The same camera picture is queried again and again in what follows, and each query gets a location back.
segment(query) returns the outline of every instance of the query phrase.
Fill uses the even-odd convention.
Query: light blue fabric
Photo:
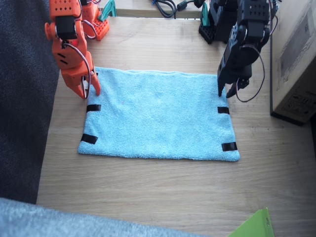
[[[91,87],[84,133],[95,144],[80,142],[81,154],[126,158],[172,158],[237,161],[238,151],[223,152],[235,142],[228,107],[218,97],[217,77],[179,72],[121,71],[96,68],[101,94]]]
[[[0,198],[1,237],[198,237],[100,216],[65,213]]]

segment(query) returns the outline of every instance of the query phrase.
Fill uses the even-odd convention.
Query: table surface
[[[208,45],[198,20],[110,18],[101,42],[89,41],[95,65],[122,70],[216,74],[225,45]],[[316,234],[316,162],[310,125],[270,117],[267,77],[249,103],[229,99],[239,162],[126,159],[79,155],[86,102],[60,77],[39,185],[38,204],[191,233],[227,236],[269,208],[276,236]],[[254,63],[249,98],[262,80]]]
[[[152,5],[152,0],[116,0],[116,8],[118,16],[128,16],[128,17],[162,17],[161,13],[158,11],[156,5]],[[177,5],[182,0],[174,0]],[[106,0],[100,2],[100,6],[103,8],[107,3]],[[161,7],[167,12],[171,12],[171,8],[165,4],[160,4]],[[176,13],[176,18],[198,18],[201,15],[201,8],[197,8],[193,2],[188,3],[185,10]]]

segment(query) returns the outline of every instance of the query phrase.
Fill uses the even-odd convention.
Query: green clip
[[[203,26],[210,26],[211,25],[209,23],[209,19],[208,19],[207,4],[206,3],[203,3],[200,20],[201,20]]]
[[[229,237],[274,237],[268,209],[257,211]]]
[[[115,8],[115,1],[109,0],[103,8],[102,14],[98,17],[99,21],[104,22],[108,16],[117,16],[117,9]]]

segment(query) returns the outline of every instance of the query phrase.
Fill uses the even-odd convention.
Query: dark gray cloth
[[[35,203],[58,67],[48,0],[0,0],[0,197]]]
[[[0,198],[2,237],[196,237],[164,228],[92,215],[64,213]]]

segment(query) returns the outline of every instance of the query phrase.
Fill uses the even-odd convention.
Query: black tape strip
[[[236,142],[223,143],[222,148],[224,152],[237,151]]]
[[[90,111],[100,111],[101,105],[88,105],[87,106],[87,113]]]
[[[91,136],[91,135],[88,135],[88,134],[83,134],[82,137],[81,137],[81,141],[82,142],[87,142],[87,143],[90,143],[90,144],[95,144],[98,140],[98,137],[95,137],[95,136]]]
[[[217,107],[217,110],[219,114],[229,114],[228,107]]]

